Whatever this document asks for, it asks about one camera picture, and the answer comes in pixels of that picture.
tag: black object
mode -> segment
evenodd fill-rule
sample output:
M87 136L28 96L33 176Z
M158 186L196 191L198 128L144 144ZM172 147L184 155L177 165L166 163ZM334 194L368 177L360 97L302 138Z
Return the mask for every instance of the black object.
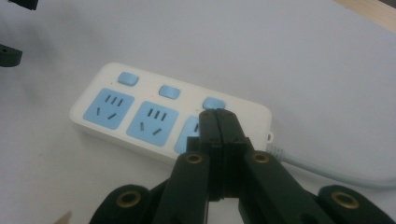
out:
M390 7L396 8L396 0L379 0L379 1L387 4Z
M222 198L239 198L246 224L395 223L352 189L305 191L272 155L253 149L234 113L206 110L199 122L200 137L188 139L167 181L114 190L91 224L204 224L208 202Z
M14 67L20 64L22 51L12 49L10 47L0 44L0 66L1 67Z
M9 1L21 7L26 7L27 9L30 10L36 10L38 4L38 0L9 0Z

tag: power strip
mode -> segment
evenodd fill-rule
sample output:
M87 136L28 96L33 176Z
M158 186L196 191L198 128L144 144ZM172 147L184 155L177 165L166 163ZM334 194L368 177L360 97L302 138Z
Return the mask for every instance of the power strip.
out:
M120 63L101 69L70 118L87 133L173 163L187 137L199 136L198 115L209 108L235 113L256 150L272 141L265 106Z

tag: electrical outlet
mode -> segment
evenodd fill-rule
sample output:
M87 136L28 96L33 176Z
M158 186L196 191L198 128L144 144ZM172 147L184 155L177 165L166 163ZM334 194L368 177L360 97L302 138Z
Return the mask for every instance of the electrical outlet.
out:
M120 126L134 97L109 89L102 89L84 113L83 118L108 129Z
M199 136L199 120L196 116L189 116L183 125L180 136L175 145L175 152L182 154L187 150L187 137Z
M178 112L174 109L146 101L140 106L126 133L161 147L165 145L177 116Z

